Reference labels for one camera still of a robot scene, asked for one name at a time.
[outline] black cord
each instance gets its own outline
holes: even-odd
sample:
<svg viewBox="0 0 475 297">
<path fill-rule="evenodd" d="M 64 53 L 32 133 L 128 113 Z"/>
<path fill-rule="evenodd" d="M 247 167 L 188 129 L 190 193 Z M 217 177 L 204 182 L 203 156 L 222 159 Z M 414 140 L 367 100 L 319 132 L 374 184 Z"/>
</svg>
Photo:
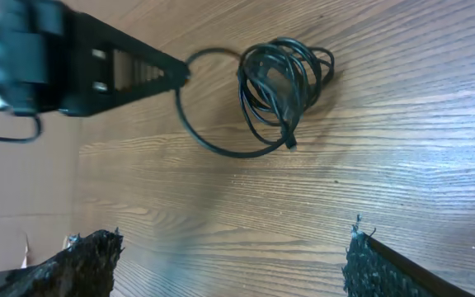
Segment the black cord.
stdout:
<svg viewBox="0 0 475 297">
<path fill-rule="evenodd" d="M 35 124 L 35 134 L 32 137 L 25 138 L 25 139 L 14 139 L 14 138 L 6 138 L 0 137 L 0 142 L 3 143 L 11 143 L 11 144 L 28 144 L 33 142 L 34 140 L 38 139 L 40 135 L 43 133 L 43 126 L 41 124 L 41 118 L 37 115 L 33 115 L 31 117 L 34 120 Z"/>
<path fill-rule="evenodd" d="M 313 52 L 327 54 L 331 62 L 317 58 Z M 229 54 L 239 59 L 239 67 L 237 69 L 239 100 L 245 121 L 254 136 L 262 143 L 267 144 L 267 147 L 254 152 L 240 153 L 209 143 L 195 132 L 186 119 L 181 104 L 181 91 L 177 89 L 176 108 L 179 119 L 194 139 L 212 152 L 232 158 L 260 157 L 276 150 L 282 144 L 286 144 L 289 149 L 295 149 L 296 139 L 294 137 L 294 130 L 298 125 L 300 117 L 309 107 L 317 102 L 322 89 L 333 78 L 335 67 L 333 54 L 323 48 L 308 48 L 294 39 L 278 38 L 268 44 L 254 45 L 241 55 L 223 48 L 203 49 L 188 58 L 186 64 L 190 66 L 199 57 L 207 54 Z M 308 73 L 304 63 L 310 66 L 311 72 L 316 79 L 313 85 L 308 81 Z M 321 65 L 328 67 L 325 76 L 322 76 Z M 271 69 L 281 74 L 285 78 L 286 84 L 290 86 L 290 89 L 285 88 L 285 94 L 283 86 L 276 83 L 277 81 L 273 78 L 269 78 L 268 74 Z M 259 97 L 252 94 L 248 83 L 254 88 Z M 251 122 L 248 111 L 261 123 L 280 127 L 281 137 L 276 141 L 270 141 L 260 136 Z M 273 113 L 277 121 L 265 119 L 259 111 Z"/>
</svg>

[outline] wood grain surface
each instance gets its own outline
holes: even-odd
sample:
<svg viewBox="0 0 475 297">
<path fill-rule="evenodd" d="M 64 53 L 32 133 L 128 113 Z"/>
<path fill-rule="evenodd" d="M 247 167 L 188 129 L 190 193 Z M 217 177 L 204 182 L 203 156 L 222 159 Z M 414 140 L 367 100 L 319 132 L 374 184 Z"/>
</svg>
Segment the wood grain surface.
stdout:
<svg viewBox="0 0 475 297">
<path fill-rule="evenodd" d="M 125 235 L 114 296 L 345 295 L 358 213 L 379 241 L 475 294 L 475 1 L 68 4 L 179 59 L 289 36 L 337 61 L 295 153 L 213 154 L 183 130 L 171 93 L 83 121 L 73 230 Z M 236 69 L 196 62 L 186 113 L 216 144 L 258 149 Z"/>
</svg>

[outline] coiled cable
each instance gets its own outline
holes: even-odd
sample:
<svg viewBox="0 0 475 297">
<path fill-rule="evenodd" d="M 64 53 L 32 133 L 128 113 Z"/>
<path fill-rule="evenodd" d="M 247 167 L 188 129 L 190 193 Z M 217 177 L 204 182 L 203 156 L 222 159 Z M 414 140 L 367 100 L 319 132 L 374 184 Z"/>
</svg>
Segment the coiled cable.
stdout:
<svg viewBox="0 0 475 297">
<path fill-rule="evenodd" d="M 313 52 L 322 52 L 329 56 L 330 62 L 319 59 Z M 288 149 L 295 149 L 296 138 L 294 130 L 302 114 L 313 106 L 320 97 L 322 89 L 333 79 L 335 59 L 333 54 L 324 48 L 307 47 L 291 38 L 278 38 L 268 44 L 253 45 L 243 54 L 237 54 L 229 49 L 210 48 L 193 54 L 186 64 L 190 66 L 199 57 L 207 54 L 229 54 L 239 58 L 237 79 L 239 83 L 239 101 L 245 116 L 245 121 L 254 136 L 267 146 L 253 152 L 234 152 L 220 148 L 202 138 L 186 119 L 181 103 L 181 91 L 176 90 L 176 108 L 179 119 L 185 129 L 203 147 L 223 156 L 232 158 L 256 158 L 270 153 L 282 144 Z M 308 80 L 307 64 L 315 83 Z M 322 76 L 322 65 L 328 68 Z M 274 69 L 284 79 L 274 80 L 269 77 Z M 256 91 L 253 94 L 248 83 Z M 258 134 L 249 116 L 249 111 L 263 124 L 280 127 L 281 137 L 276 141 L 263 138 Z M 276 121 L 267 120 L 259 111 L 275 115 Z"/>
</svg>

